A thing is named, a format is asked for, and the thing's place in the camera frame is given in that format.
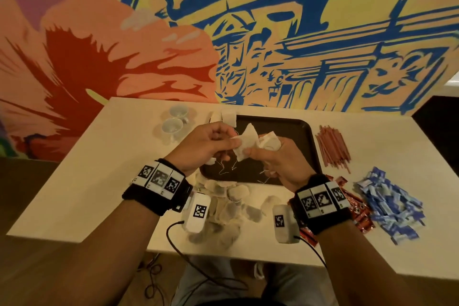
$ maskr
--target cup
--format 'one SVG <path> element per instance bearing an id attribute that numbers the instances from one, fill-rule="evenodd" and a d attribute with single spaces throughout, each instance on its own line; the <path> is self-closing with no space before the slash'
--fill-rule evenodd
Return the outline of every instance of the cup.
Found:
<path id="1" fill-rule="evenodd" d="M 183 130 L 183 122 L 172 117 L 163 122 L 161 132 L 163 133 L 163 140 L 166 143 L 180 141 L 181 131 Z"/>
<path id="2" fill-rule="evenodd" d="M 174 105 L 169 109 L 169 114 L 171 117 L 175 117 L 183 121 L 184 124 L 189 123 L 188 120 L 188 107 L 184 104 Z"/>

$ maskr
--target hand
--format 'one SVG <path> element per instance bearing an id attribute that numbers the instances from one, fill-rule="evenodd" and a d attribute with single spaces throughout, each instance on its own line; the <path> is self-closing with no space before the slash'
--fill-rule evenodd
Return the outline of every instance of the hand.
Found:
<path id="1" fill-rule="evenodd" d="M 278 151 L 247 148 L 244 149 L 244 153 L 254 160 L 263 161 L 266 176 L 278 177 L 282 185 L 291 192 L 295 192 L 307 184 L 315 171 L 294 141 L 284 137 L 278 138 L 282 143 Z"/>
<path id="2" fill-rule="evenodd" d="M 240 139 L 231 139 L 235 136 L 236 131 L 222 122 L 199 125 L 164 159 L 189 176 L 211 157 L 229 161 L 227 151 L 241 144 Z"/>

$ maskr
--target forearm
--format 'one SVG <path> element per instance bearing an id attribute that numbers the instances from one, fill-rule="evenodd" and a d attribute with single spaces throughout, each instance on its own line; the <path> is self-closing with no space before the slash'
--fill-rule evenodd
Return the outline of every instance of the forearm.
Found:
<path id="1" fill-rule="evenodd" d="M 351 221 L 324 230 L 317 239 L 340 306 L 422 304 Z"/>
<path id="2" fill-rule="evenodd" d="M 159 216 L 143 205 L 123 201 L 76 246 L 40 304 L 106 305 L 115 301 L 131 281 L 158 221 Z"/>

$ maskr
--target jeans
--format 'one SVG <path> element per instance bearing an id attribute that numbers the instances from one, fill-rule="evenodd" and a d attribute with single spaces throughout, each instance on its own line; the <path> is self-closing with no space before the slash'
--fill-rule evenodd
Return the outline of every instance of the jeans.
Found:
<path id="1" fill-rule="evenodd" d="M 211 277 L 234 278 L 230 259 L 223 257 L 191 257 Z M 206 280 L 192 266 L 185 272 L 172 299 L 171 306 L 182 306 L 190 292 Z M 236 281 L 219 281 L 226 285 L 241 287 Z M 204 302 L 246 297 L 244 290 L 230 290 L 211 282 L 202 284 L 188 299 L 186 306 Z M 327 270 L 312 266 L 274 264 L 272 276 L 263 291 L 262 299 L 283 303 L 286 306 L 337 306 L 335 294 Z"/>

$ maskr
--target stick pile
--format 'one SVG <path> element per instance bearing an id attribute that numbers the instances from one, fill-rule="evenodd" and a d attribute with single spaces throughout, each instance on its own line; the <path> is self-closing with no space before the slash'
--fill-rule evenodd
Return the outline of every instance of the stick pile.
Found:
<path id="1" fill-rule="evenodd" d="M 351 161 L 351 155 L 347 150 L 346 143 L 341 133 L 330 126 L 320 126 L 320 132 L 316 135 L 316 138 L 325 167 L 329 164 L 336 168 L 341 166 L 351 173 L 347 166 L 347 163 Z"/>

